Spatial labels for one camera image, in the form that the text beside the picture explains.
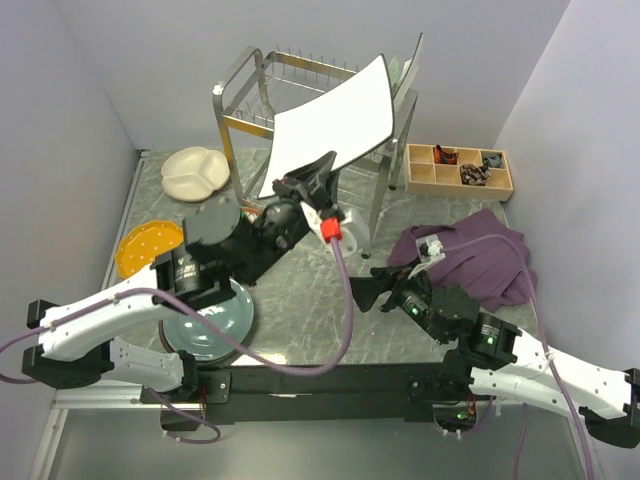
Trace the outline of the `dark teal round plate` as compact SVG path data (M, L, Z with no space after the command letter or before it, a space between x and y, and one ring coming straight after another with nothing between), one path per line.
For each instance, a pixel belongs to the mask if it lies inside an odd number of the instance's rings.
M199 313L208 322L232 337L238 343L244 343L250 336L253 326L255 307L249 291L234 279L230 280L235 296L222 303L201 309ZM171 320L195 321L188 315L174 317Z

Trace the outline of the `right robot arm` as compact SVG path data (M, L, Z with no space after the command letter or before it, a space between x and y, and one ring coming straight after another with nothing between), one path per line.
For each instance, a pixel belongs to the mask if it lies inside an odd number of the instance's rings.
M374 268L350 280L361 312L381 295L382 312L404 312L440 345L453 343L439 374L444 395L467 392L527 403L565 417L576 415L595 439L633 449L639 445L639 372L615 371L580 360L516 325L484 313L457 286L432 286L425 272Z

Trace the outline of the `orange dotted scalloped plate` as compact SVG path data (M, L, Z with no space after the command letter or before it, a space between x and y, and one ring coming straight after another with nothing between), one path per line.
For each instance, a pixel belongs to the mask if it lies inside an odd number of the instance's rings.
M171 221L153 220L133 228L116 250L115 266L119 277L128 279L183 240L182 228Z

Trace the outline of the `cream square plate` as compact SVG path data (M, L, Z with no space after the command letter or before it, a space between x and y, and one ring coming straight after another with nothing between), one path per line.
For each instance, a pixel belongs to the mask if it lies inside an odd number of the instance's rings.
M257 197L275 194L272 183L330 151L339 170L388 141L394 107L385 58L378 55L340 86L278 113L269 165Z

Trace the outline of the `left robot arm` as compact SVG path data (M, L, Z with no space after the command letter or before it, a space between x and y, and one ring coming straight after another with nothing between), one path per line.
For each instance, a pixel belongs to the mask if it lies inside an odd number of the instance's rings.
M251 221L226 197L213 198L182 222L183 242L119 284L67 305L32 302L27 326L35 345L23 352L29 382L57 390L113 379L193 399L200 388L197 362L184 350L172 354L131 345L131 327L189 315L230 300L234 282L254 285L310 231L304 210L320 215L321 234L341 254L336 152L274 181L276 200Z

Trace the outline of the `cream divided plate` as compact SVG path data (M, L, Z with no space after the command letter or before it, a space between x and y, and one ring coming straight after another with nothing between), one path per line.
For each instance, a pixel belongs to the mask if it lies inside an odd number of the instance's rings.
M223 188L230 179L225 155L194 146L172 154L161 167L164 192L182 202L200 202Z

